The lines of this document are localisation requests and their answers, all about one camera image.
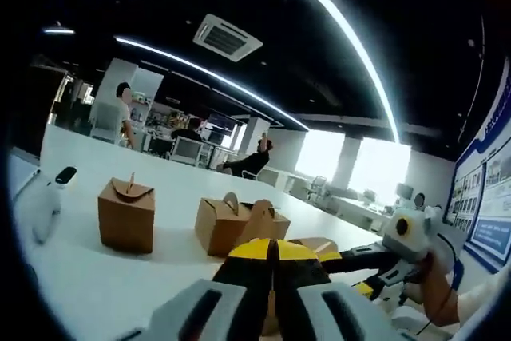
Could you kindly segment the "person's right hand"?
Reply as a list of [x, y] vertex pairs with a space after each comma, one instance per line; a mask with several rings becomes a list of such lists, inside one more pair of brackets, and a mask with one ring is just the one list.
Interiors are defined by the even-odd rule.
[[418, 274], [404, 284], [403, 293], [415, 303], [422, 303], [426, 309], [436, 308], [445, 290], [445, 275], [432, 252], [429, 252], [418, 266]]

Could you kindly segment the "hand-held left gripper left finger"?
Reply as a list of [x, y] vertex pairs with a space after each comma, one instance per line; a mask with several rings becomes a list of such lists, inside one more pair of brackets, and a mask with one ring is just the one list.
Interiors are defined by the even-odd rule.
[[151, 340], [257, 340], [267, 317], [273, 241], [235, 248], [210, 280], [200, 279], [157, 308]]

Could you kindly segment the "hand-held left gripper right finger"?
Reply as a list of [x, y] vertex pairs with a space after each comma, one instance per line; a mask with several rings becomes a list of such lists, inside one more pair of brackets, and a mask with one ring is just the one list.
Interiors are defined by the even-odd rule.
[[402, 340], [353, 287], [335, 283], [319, 256], [280, 240], [274, 263], [275, 314], [284, 340]]

